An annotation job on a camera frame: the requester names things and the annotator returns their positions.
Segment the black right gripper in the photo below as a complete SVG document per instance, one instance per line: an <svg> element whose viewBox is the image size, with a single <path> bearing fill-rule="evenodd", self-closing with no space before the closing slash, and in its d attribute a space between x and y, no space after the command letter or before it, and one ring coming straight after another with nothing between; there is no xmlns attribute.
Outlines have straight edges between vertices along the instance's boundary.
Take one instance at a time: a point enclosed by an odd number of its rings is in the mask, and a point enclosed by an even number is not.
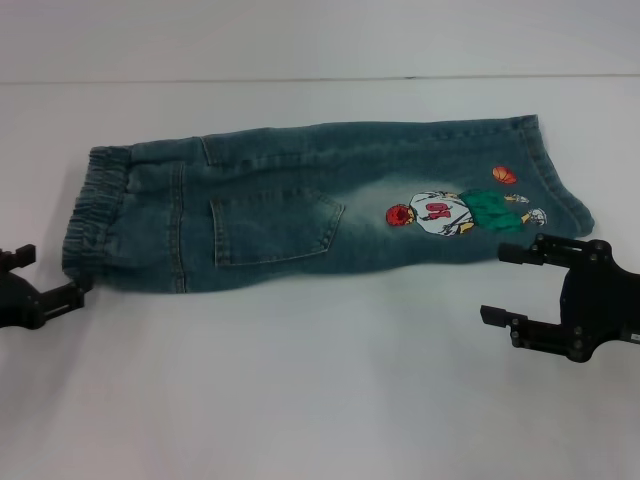
<svg viewBox="0 0 640 480"><path fill-rule="evenodd" d="M537 234L528 246L501 243L498 260L568 270L560 297L561 324L482 305L486 325L509 328L514 348L588 361L611 341L639 343L639 276L617 265L609 244Z"/></svg>

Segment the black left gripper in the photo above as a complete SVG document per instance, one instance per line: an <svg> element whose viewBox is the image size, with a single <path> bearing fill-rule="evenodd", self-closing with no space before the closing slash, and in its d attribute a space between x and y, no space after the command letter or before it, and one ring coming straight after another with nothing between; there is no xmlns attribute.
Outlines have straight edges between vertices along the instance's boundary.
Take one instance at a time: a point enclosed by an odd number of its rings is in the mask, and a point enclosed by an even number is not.
<svg viewBox="0 0 640 480"><path fill-rule="evenodd" d="M0 251L1 327L27 330L42 328L46 321L85 307L85 296L93 281L80 278L40 292L30 282L12 273L36 261L36 246L26 244L15 251Z"/></svg>

